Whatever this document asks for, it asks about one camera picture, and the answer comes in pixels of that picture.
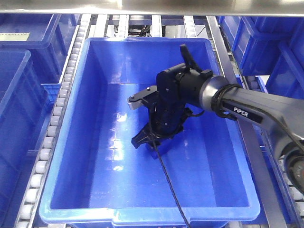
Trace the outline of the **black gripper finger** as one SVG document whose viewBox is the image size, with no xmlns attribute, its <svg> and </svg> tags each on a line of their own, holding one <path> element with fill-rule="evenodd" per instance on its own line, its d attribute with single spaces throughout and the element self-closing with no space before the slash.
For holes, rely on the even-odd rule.
<svg viewBox="0 0 304 228">
<path fill-rule="evenodd" d="M 153 145 L 154 135 L 151 132 L 148 125 L 145 125 L 132 139 L 131 143 L 134 148 L 138 149 L 142 144 L 149 146 L 150 148 L 154 148 Z"/>
<path fill-rule="evenodd" d="M 160 143 L 165 140 L 173 139 L 175 135 L 183 131 L 183 124 L 178 124 L 175 129 L 172 129 L 169 125 L 163 124 L 161 126 Z"/>
</svg>

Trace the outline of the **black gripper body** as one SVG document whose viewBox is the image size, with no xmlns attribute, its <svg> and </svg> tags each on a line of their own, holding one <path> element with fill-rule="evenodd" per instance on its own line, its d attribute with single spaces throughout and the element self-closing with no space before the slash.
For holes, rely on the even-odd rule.
<svg viewBox="0 0 304 228">
<path fill-rule="evenodd" d="M 169 125 L 175 129 L 178 124 L 183 124 L 192 115 L 192 110 L 185 107 L 184 102 L 168 103 L 159 97 L 154 108 L 149 112 L 148 126 L 154 135 L 154 143 L 160 143 L 161 126 Z"/>
</svg>

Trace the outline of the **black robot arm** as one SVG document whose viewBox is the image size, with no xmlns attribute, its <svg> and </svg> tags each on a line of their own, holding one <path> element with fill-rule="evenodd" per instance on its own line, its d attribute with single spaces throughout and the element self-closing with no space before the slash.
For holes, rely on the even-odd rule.
<svg viewBox="0 0 304 228">
<path fill-rule="evenodd" d="M 279 95 L 243 89 L 225 77 L 203 70 L 186 45 L 183 63 L 161 71 L 156 84 L 129 97 L 129 107 L 148 109 L 148 123 L 131 142 L 160 145 L 183 130 L 193 112 L 186 104 L 213 111 L 218 117 L 248 121 L 268 135 L 275 158 L 284 159 L 285 172 L 300 192 L 304 190 L 304 102 Z"/>
</svg>

